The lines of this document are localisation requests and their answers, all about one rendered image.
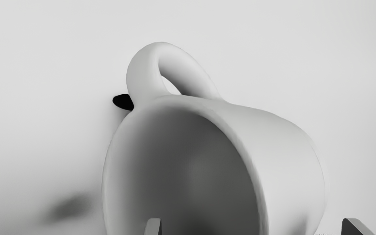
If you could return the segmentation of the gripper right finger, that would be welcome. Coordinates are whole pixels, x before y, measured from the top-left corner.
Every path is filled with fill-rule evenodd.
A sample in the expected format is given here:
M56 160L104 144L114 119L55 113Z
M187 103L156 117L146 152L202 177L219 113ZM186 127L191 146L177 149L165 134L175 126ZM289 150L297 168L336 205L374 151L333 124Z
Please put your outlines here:
M375 235L361 220L344 218L342 221L341 235Z

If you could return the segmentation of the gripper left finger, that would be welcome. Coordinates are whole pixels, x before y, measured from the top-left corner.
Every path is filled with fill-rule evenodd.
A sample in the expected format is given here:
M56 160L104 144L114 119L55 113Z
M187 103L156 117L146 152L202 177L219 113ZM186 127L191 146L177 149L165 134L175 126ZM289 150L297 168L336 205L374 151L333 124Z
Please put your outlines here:
M146 223L144 235L162 235L162 220L150 218Z

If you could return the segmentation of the white ceramic mug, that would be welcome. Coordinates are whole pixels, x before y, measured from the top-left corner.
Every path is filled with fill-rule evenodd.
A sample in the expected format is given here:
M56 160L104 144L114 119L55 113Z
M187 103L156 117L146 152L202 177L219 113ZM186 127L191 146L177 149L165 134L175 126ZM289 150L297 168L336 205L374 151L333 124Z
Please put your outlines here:
M134 109L102 177L107 235L314 235L326 167L309 136L267 111L231 104L182 49L152 43L126 82Z

